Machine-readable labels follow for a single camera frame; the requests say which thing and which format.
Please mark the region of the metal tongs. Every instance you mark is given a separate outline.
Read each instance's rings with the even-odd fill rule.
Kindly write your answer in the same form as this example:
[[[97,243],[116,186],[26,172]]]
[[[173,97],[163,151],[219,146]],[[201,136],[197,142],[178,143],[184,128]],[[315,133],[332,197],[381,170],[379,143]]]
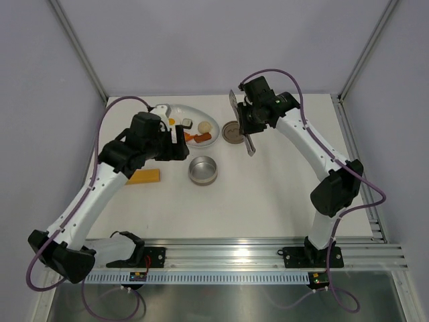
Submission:
[[[255,154],[256,149],[255,149],[255,146],[254,146],[250,136],[247,134],[244,134],[244,132],[243,132],[241,120],[239,117],[238,102],[237,102],[237,98],[236,98],[233,90],[229,91],[229,103],[233,109],[237,123],[239,125],[239,133],[243,137],[243,141],[244,141],[245,147],[247,149],[247,153],[250,157],[252,157]]]

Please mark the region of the beige bun toy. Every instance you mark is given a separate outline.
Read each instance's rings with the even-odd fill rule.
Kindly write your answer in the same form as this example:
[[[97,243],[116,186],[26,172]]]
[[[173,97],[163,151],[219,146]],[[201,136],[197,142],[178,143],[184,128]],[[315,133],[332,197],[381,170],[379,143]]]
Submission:
[[[212,129],[212,125],[208,121],[202,121],[198,124],[198,132],[201,134],[209,133]]]

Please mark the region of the round metal lunch box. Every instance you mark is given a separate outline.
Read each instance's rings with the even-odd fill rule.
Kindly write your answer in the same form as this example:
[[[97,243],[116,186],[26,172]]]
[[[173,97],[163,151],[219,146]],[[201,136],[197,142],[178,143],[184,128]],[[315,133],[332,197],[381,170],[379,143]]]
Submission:
[[[198,186],[212,184],[217,176],[217,163],[209,156],[195,157],[188,166],[188,177]]]

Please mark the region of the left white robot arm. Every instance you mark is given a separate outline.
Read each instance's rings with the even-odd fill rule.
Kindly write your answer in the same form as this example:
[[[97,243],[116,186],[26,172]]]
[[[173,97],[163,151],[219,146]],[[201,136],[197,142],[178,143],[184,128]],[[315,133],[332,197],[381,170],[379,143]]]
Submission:
[[[34,230],[28,242],[36,259],[76,284],[97,264],[136,267],[147,262],[145,242],[122,231],[85,246],[86,237],[112,197],[148,160],[183,161],[189,155],[182,125],[170,127],[167,117],[139,112],[131,125],[105,144],[89,183],[47,230]]]

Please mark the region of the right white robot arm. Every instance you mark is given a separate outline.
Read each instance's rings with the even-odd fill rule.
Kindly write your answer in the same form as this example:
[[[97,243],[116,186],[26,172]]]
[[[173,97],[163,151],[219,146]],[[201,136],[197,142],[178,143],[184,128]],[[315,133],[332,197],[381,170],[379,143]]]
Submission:
[[[328,258],[335,216],[359,194],[363,165],[359,160],[348,160],[318,138],[301,104],[289,92],[275,94],[262,76],[240,85],[239,89],[245,94],[244,100],[238,102],[230,92],[229,102],[247,153],[250,156],[255,153],[250,136],[272,127],[293,143],[319,180],[310,194],[316,213],[303,247],[307,263],[319,266]]]

